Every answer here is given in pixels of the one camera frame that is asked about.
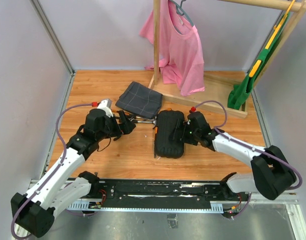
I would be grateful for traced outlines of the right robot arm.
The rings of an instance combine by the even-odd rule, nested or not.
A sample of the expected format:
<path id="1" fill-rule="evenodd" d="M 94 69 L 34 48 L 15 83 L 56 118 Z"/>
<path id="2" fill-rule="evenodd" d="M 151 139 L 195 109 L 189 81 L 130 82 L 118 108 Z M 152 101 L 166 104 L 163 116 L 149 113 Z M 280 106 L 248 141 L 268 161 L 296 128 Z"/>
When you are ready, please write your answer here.
<path id="1" fill-rule="evenodd" d="M 230 173 L 221 181 L 219 193 L 225 200 L 231 200 L 242 192 L 258 192 L 268 200 L 275 200 L 300 182 L 295 170 L 277 146 L 253 145 L 218 127 L 211 128 L 199 111 L 190 113 L 187 120 L 175 120 L 175 127 L 169 138 L 173 142 L 201 145 L 214 152 L 226 154 L 251 168 L 251 173 Z"/>

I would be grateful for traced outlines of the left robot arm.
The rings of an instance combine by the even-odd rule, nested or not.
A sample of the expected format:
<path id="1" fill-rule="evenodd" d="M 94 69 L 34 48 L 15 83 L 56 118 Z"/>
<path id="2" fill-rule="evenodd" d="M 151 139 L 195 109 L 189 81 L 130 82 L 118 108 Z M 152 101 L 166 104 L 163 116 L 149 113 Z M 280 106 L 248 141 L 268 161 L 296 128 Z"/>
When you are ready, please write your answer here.
<path id="1" fill-rule="evenodd" d="M 63 185 L 93 152 L 98 151 L 100 141 L 116 141 L 134 130 L 136 125 L 125 113 L 120 110 L 118 114 L 115 117 L 106 106 L 90 110 L 76 134 L 63 142 L 63 152 L 56 163 L 25 194 L 16 193 L 11 198 L 11 234 L 15 239 L 21 239 L 15 232 L 16 225 L 40 238 L 70 204 L 83 196 L 94 198 L 100 193 L 99 178 L 89 172 L 70 185 Z"/>

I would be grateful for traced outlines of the black plastic tool case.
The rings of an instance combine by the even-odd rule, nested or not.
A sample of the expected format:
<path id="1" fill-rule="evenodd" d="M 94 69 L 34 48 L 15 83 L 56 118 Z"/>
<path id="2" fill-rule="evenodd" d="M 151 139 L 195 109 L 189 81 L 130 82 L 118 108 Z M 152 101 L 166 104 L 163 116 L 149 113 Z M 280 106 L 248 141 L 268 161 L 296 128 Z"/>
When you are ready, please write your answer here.
<path id="1" fill-rule="evenodd" d="M 184 143 L 173 136 L 178 122 L 184 121 L 184 114 L 177 110 L 163 110 L 156 118 L 154 156 L 178 159 L 184 154 Z"/>

